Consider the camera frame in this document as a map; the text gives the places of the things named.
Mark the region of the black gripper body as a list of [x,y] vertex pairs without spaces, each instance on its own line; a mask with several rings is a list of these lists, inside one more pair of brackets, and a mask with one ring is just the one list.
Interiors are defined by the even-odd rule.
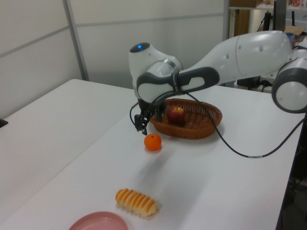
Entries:
[[147,118],[152,118],[154,115],[157,115],[156,110],[160,104],[165,105],[164,102],[151,104],[142,99],[138,99],[138,104],[141,109],[141,114]]

